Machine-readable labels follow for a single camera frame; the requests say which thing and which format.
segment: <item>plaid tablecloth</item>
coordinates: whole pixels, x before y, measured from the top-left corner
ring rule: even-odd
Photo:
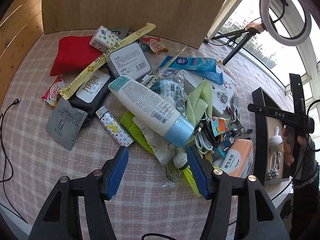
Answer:
[[[6,191],[12,204],[31,224],[61,176],[67,175],[71,179],[84,177],[101,168],[119,148],[97,119],[80,130],[71,151],[60,146],[45,130],[52,107],[40,97],[55,79],[49,73],[58,53],[59,39],[93,33],[94,30],[80,30],[43,35],[15,73],[1,108],[3,112],[13,100],[22,99],[9,110],[3,127],[4,146],[14,168],[13,179],[6,183]],[[169,52],[147,53],[153,69],[167,55],[174,55],[183,47],[174,41],[161,41]],[[228,47],[202,44],[199,50],[188,47],[184,55],[224,59],[230,50]],[[292,102],[271,78],[240,54],[229,62],[226,72],[237,84],[241,120],[245,127],[253,128],[250,137],[255,148],[255,118],[247,111],[247,105],[252,103],[252,91],[262,87],[284,110],[292,111]],[[68,84],[76,75],[61,77]],[[104,105],[118,120],[126,112],[112,94],[108,95]],[[3,166],[4,156],[1,154],[0,172]],[[7,169],[6,176],[10,174],[10,169]],[[199,239],[210,202],[196,197],[184,180],[170,190],[162,189],[165,182],[164,168],[157,159],[137,143],[133,144],[118,193],[112,201],[106,202],[118,239],[140,239],[148,232],[163,233],[177,239]],[[274,196],[286,184],[271,185],[266,189]],[[2,190],[0,197],[5,202]],[[235,199],[232,200],[230,221],[236,219]],[[83,199],[80,199],[80,213],[84,239],[89,239]],[[234,227],[229,227],[229,235],[232,230]]]

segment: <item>blue cap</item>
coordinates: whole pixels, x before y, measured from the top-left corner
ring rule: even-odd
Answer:
[[[182,148],[185,146],[193,134],[195,127],[183,115],[180,115],[169,131],[164,135],[169,142]]]

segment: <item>blue tissue pack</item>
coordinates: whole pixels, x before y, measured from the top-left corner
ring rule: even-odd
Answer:
[[[161,63],[159,68],[171,59],[171,56],[167,56]],[[171,64],[171,68],[175,69],[187,69],[187,70],[200,70],[200,71],[216,71],[217,60],[208,57],[177,57],[177,59]]]

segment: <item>light green cleaning cloth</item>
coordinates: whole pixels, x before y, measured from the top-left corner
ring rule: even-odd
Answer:
[[[189,94],[186,107],[187,118],[194,126],[200,122],[204,112],[211,118],[212,86],[207,80],[203,80],[195,90]]]
[[[153,150],[148,145],[147,140],[143,136],[140,128],[132,120],[134,115],[131,112],[126,112],[120,119],[120,124],[129,132],[135,141],[145,148],[148,152],[154,155]]]

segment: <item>coffee mate packet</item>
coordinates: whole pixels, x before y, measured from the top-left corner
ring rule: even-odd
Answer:
[[[44,101],[47,101],[51,106],[55,107],[57,105],[57,95],[59,94],[59,90],[65,88],[66,86],[67,85],[62,78],[58,76],[41,98]]]
[[[157,54],[161,51],[168,51],[168,48],[161,44],[160,38],[143,37],[142,40],[149,45],[150,49],[153,51],[154,54]]]

